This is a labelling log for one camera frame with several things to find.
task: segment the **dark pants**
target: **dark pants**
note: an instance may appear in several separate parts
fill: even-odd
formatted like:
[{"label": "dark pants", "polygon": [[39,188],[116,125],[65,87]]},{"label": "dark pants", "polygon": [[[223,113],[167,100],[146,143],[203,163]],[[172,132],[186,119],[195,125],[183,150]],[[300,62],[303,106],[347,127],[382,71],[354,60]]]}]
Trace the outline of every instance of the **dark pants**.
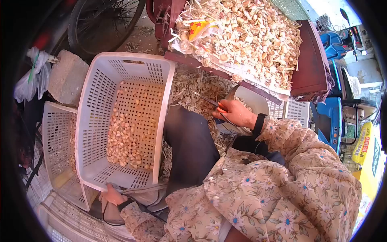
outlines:
[{"label": "dark pants", "polygon": [[[165,118],[164,139],[172,147],[172,170],[166,195],[182,188],[201,185],[220,158],[207,120],[180,105],[170,107]],[[251,137],[241,136],[235,140],[233,148],[266,157],[272,154],[267,152],[263,142],[257,148],[258,143]]]}]

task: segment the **concrete block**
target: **concrete block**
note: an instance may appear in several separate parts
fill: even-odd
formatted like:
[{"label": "concrete block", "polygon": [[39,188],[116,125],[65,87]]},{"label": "concrete block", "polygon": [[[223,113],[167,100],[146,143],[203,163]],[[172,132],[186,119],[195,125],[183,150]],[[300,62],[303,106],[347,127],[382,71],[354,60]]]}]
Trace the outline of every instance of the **concrete block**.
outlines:
[{"label": "concrete block", "polygon": [[58,102],[78,107],[89,65],[79,56],[61,50],[60,62],[51,68],[48,91]]}]

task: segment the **woman's left hand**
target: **woman's left hand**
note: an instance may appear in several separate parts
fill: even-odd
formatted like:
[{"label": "woman's left hand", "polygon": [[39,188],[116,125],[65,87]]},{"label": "woman's left hand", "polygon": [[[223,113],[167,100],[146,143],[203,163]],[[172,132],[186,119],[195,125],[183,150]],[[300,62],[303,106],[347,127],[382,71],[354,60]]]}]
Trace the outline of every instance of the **woman's left hand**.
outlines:
[{"label": "woman's left hand", "polygon": [[108,191],[102,192],[101,196],[105,198],[108,202],[113,203],[114,205],[120,205],[121,203],[128,200],[128,197],[121,195],[111,184],[107,184]]}]

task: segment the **white bucket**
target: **white bucket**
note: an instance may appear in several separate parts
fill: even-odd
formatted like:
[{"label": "white bucket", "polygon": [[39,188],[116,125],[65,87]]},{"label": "white bucket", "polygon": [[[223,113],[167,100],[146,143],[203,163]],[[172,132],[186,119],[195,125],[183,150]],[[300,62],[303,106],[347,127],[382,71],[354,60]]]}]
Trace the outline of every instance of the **white bucket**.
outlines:
[{"label": "white bucket", "polygon": [[[266,98],[262,97],[258,93],[251,91],[243,86],[235,86],[229,94],[225,97],[227,100],[234,100],[234,97],[241,98],[245,101],[246,105],[251,107],[254,114],[264,113],[269,115],[269,106]],[[235,127],[232,124],[215,118],[217,129],[223,134],[242,134],[251,135],[251,130],[245,127]]]}]

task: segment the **side mirror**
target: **side mirror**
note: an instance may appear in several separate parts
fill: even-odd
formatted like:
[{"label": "side mirror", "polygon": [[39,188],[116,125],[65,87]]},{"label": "side mirror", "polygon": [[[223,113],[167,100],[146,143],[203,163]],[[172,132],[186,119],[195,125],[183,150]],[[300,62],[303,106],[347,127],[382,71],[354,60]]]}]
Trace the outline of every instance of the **side mirror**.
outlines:
[{"label": "side mirror", "polygon": [[344,9],[340,9],[340,12],[341,12],[342,17],[345,18],[345,20],[349,21],[348,15],[347,15],[347,13],[345,12],[345,10],[344,10]]}]

